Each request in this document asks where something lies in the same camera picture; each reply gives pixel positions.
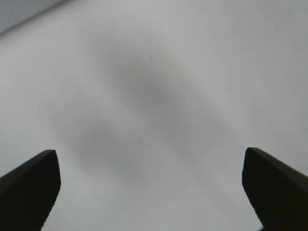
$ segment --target white surface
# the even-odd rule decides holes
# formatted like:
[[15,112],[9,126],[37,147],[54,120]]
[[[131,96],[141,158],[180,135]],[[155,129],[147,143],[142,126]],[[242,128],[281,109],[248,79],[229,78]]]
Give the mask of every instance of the white surface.
[[307,6],[76,0],[2,35],[0,173],[57,150],[45,231],[257,230],[246,147],[308,174]]

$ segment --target white table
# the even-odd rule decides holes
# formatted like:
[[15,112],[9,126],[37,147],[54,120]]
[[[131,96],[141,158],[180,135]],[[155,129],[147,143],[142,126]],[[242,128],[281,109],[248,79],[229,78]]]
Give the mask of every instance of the white table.
[[307,7],[76,0],[3,34],[0,173],[57,150],[45,231],[257,230],[246,147],[308,174]]

